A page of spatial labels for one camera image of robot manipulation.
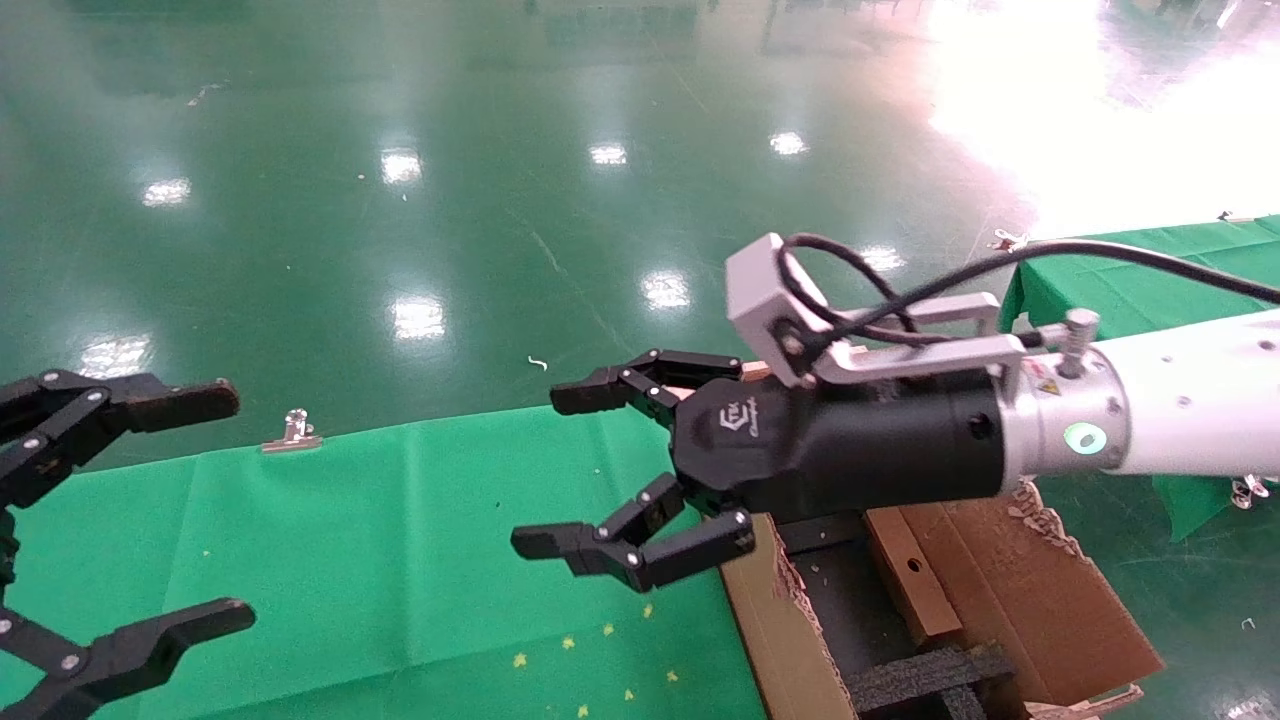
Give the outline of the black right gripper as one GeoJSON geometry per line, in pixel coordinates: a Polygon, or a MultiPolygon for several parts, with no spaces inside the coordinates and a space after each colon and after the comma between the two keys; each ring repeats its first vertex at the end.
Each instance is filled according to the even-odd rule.
{"type": "Polygon", "coordinates": [[[658,475],[599,525],[516,527],[515,552],[648,593],[753,552],[750,514],[787,523],[1004,491],[988,378],[908,378],[884,396],[870,384],[804,389],[742,374],[740,357],[653,348],[553,386],[559,415],[630,406],[671,429],[676,475],[658,475]],[[682,401],[675,389],[696,391],[682,401]],[[660,538],[687,506],[710,515],[660,538]]]}

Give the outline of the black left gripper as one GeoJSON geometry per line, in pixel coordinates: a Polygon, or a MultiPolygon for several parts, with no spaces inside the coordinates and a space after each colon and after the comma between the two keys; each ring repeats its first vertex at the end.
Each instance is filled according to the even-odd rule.
{"type": "MultiPolygon", "coordinates": [[[[169,386],[142,373],[96,379],[42,372],[1,389],[1,503],[28,509],[127,433],[156,433],[234,416],[236,387],[225,379],[169,386]]],[[[8,510],[0,520],[1,592],[15,580],[20,542],[8,510]]],[[[4,719],[90,719],[102,706],[169,683],[197,644],[250,629],[244,601],[210,601],[166,612],[81,646],[3,609],[1,648],[44,678],[3,708],[4,719]]]]}

